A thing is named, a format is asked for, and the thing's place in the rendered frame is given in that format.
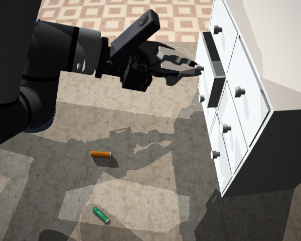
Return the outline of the green battery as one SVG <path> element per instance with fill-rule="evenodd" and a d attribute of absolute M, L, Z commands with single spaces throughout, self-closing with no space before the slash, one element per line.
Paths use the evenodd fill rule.
<path fill-rule="evenodd" d="M 110 219 L 103 212 L 101 212 L 97 207 L 94 207 L 93 211 L 97 215 L 99 215 L 106 223 L 108 223 L 110 221 Z"/>

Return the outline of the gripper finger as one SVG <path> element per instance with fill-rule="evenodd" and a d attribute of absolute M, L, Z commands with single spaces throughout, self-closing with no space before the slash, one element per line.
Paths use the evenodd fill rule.
<path fill-rule="evenodd" d="M 146 40 L 148 41 L 148 40 Z M 182 53 L 176 51 L 174 48 L 167 46 L 163 43 L 156 42 L 156 41 L 148 41 L 152 43 L 156 50 L 158 50 L 157 59 L 160 60 L 160 63 L 163 63 L 165 61 L 170 61 L 176 65 L 182 65 L 187 64 L 191 67 L 195 67 L 195 65 L 198 65 L 195 61 L 190 59 L 189 57 L 183 55 Z"/>
<path fill-rule="evenodd" d="M 147 66 L 141 64 L 145 67 L 145 71 L 149 72 L 154 77 L 164 77 L 166 85 L 174 86 L 183 77 L 193 77 L 202 74 L 195 67 L 187 67 L 185 65 L 176 65 L 170 61 L 164 61 L 163 63 L 156 63 L 153 66 Z"/>

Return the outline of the orange battery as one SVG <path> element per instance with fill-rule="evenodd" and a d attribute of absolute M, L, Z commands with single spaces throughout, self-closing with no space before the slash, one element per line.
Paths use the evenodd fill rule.
<path fill-rule="evenodd" d="M 96 151 L 92 151 L 91 152 L 91 157 L 111 159 L 112 158 L 112 153 L 110 153 L 110 152 L 96 152 Z"/>

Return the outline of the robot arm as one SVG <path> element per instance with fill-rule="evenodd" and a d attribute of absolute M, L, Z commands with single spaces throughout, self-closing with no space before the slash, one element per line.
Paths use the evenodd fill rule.
<path fill-rule="evenodd" d="M 42 0 L 0 0 L 0 144 L 48 129 L 56 113 L 61 71 L 92 75 L 101 32 L 37 19 Z M 122 61 L 160 29 L 146 11 L 111 43 Z"/>

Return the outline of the grey chest of drawers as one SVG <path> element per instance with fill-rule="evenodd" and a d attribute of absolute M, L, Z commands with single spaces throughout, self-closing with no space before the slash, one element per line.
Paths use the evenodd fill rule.
<path fill-rule="evenodd" d="M 223 0 L 271 109 L 222 198 L 295 189 L 301 184 L 301 0 Z M 219 114 L 218 114 L 219 118 Z M 220 122 L 220 118 L 219 118 Z M 220 122 L 221 124 L 221 122 Z"/>

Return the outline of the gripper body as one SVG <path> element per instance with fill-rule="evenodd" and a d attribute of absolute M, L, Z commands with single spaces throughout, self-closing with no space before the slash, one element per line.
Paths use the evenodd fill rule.
<path fill-rule="evenodd" d="M 101 37 L 101 51 L 95 78 L 101 78 L 102 74 L 120 77 L 122 88 L 145 92 L 150 86 L 153 77 L 145 72 L 145 67 L 160 63 L 157 59 L 158 50 L 155 46 L 144 41 L 122 61 L 118 62 L 111 57 L 111 47 L 108 46 L 108 38 Z"/>

